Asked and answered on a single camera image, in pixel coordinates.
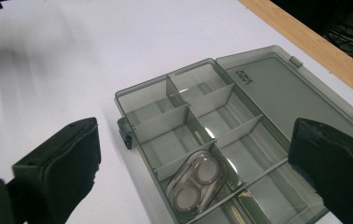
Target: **wooden board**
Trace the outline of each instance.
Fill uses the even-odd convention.
[[[353,58],[269,0],[239,0],[353,89]]]

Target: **white table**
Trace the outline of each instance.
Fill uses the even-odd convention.
[[[353,105],[349,87],[236,0],[3,6],[0,178],[10,181],[11,165],[66,124],[98,119],[100,171],[68,223],[172,222],[138,151],[121,141],[116,91],[205,58],[279,45]]]

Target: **plastic storage box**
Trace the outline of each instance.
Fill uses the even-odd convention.
[[[353,136],[353,107],[278,46],[195,63],[115,101],[123,140],[136,142],[175,223],[314,223],[328,211],[288,164],[294,121]],[[204,196],[170,200],[167,187],[200,150],[226,161],[226,181],[204,211],[182,217],[175,202],[191,209]]]

